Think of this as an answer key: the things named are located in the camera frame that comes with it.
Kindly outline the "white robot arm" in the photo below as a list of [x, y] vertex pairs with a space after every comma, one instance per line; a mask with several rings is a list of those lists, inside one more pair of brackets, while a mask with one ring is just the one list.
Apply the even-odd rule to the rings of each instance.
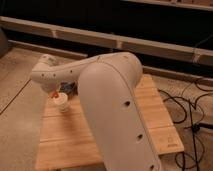
[[143, 74], [132, 53], [96, 55], [59, 65], [44, 55], [30, 73], [46, 92], [77, 84], [80, 103], [107, 171], [163, 171], [134, 89]]

